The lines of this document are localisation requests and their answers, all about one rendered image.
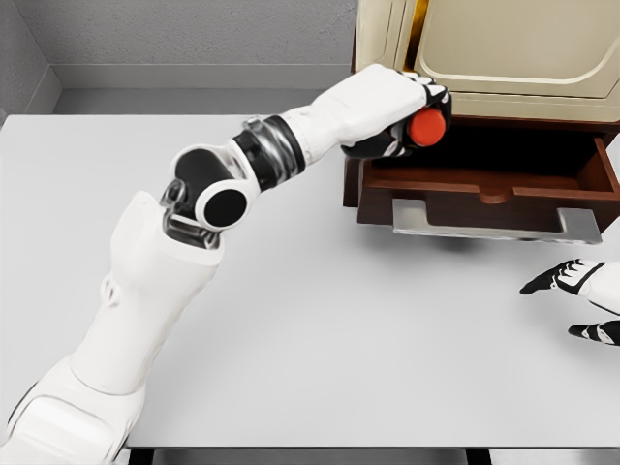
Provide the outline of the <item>red round switch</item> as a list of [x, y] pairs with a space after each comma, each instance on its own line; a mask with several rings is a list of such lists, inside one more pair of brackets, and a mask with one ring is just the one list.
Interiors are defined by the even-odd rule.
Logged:
[[444, 135], [447, 123], [436, 108], [422, 108], [408, 121], [406, 131], [411, 141], [421, 147], [436, 144]]

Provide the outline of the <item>right robot hand striped fingers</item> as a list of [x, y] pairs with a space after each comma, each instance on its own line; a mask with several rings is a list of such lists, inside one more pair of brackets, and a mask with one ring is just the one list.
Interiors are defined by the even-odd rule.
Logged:
[[544, 271], [520, 290], [521, 295], [556, 290], [584, 298], [592, 305], [619, 317], [602, 324], [572, 325], [568, 333], [577, 338], [620, 347], [620, 262], [573, 259]]

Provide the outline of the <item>brown cabinet with cream top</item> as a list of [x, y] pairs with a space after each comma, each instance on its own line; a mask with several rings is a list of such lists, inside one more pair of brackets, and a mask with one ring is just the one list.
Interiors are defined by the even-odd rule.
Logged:
[[620, 0], [359, 0], [354, 58], [447, 86], [446, 135], [620, 134]]

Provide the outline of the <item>left robot hand striped fingers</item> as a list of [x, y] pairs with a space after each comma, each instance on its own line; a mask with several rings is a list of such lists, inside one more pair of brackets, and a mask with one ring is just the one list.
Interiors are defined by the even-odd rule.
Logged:
[[415, 145], [406, 125], [420, 109], [438, 109], [448, 131], [451, 123], [450, 91], [432, 77], [413, 72], [398, 72], [373, 65], [358, 75], [370, 93], [361, 100], [361, 115], [353, 123], [353, 144], [341, 146], [355, 159], [380, 159], [410, 156], [427, 148]]

